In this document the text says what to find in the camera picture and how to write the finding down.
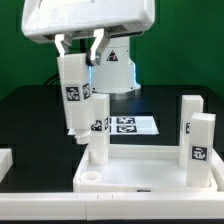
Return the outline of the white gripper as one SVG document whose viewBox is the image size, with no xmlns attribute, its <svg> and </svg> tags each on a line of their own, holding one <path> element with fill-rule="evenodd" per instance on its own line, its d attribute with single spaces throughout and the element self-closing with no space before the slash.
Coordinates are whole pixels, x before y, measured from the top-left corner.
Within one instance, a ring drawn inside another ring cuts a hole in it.
<svg viewBox="0 0 224 224">
<path fill-rule="evenodd" d="M 155 0 L 25 0 L 21 28 L 37 43 L 53 42 L 55 37 L 61 57 L 69 53 L 69 34 L 74 39 L 85 39 L 94 33 L 86 63 L 98 66 L 110 35 L 138 35 L 154 22 Z"/>
</svg>

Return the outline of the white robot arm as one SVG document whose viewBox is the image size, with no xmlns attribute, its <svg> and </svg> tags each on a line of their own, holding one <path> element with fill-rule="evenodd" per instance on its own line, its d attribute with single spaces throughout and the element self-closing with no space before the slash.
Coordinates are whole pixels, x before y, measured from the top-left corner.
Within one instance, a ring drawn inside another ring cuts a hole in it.
<svg viewBox="0 0 224 224">
<path fill-rule="evenodd" d="M 155 22 L 155 0 L 25 0 L 22 31 L 36 43 L 53 42 L 61 56 L 75 40 L 94 40 L 87 53 L 92 90 L 137 92 L 130 38 Z"/>
</svg>

